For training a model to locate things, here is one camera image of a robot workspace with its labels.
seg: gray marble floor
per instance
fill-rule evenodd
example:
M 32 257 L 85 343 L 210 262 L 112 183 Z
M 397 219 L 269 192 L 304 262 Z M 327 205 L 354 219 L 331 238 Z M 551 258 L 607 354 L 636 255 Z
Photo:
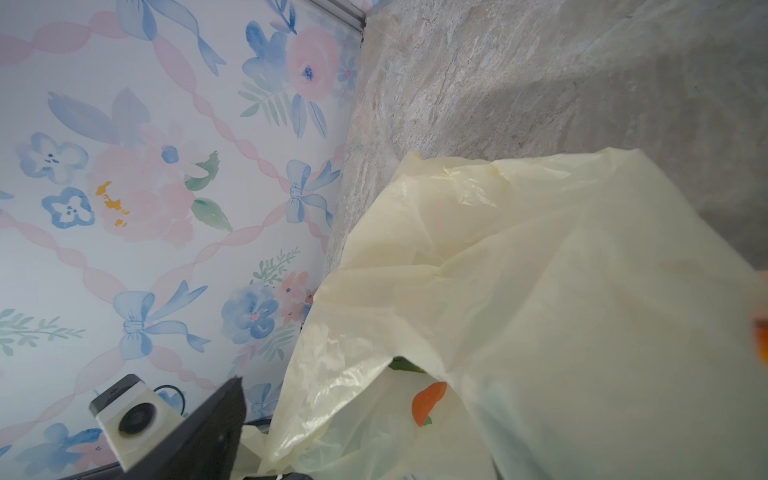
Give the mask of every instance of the gray marble floor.
M 608 146 L 643 149 L 768 266 L 768 2 L 396 0 L 364 37 L 328 269 L 408 150 Z

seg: orange object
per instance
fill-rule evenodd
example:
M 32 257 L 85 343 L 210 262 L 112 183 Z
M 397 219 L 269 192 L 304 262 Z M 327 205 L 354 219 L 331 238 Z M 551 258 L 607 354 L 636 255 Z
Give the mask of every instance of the orange object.
M 755 321 L 755 337 L 757 338 L 757 355 L 768 365 L 768 319 Z
M 427 421 L 427 417 L 429 417 L 429 413 L 435 408 L 435 404 L 442 399 L 447 389 L 447 383 L 436 382 L 413 397 L 411 413 L 413 413 L 413 419 L 416 421 L 416 425 L 419 427 L 424 425 L 424 422 Z

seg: black cable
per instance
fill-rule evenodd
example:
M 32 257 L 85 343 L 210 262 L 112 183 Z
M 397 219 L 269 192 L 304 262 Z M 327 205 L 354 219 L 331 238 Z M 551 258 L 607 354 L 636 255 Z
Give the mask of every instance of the black cable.
M 172 385 L 161 385 L 152 391 L 157 393 L 157 391 L 160 389 L 174 389 L 179 392 L 179 395 L 181 395 L 181 413 L 179 415 L 183 415 L 184 409 L 187 408 L 187 400 L 184 398 L 184 394 L 181 392 L 181 390 L 179 390 L 178 387 Z

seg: watercolor pattern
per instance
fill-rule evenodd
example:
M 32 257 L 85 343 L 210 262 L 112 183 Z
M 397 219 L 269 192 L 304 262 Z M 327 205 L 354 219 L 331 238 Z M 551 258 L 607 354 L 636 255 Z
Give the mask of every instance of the watercolor pattern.
M 242 376 L 271 417 L 358 78 L 360 35 L 294 0 L 45 5 L 0 22 L 0 478 L 114 462 L 88 403 L 127 372 L 185 415 Z

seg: cream plastic bag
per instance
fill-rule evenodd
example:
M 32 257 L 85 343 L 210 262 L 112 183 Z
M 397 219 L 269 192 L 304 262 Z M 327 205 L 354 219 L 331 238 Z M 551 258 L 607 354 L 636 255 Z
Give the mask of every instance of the cream plastic bag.
M 316 480 L 495 478 L 491 457 L 508 480 L 764 480 L 763 288 L 640 151 L 411 153 L 317 291 L 270 434 L 243 442 L 259 473 Z

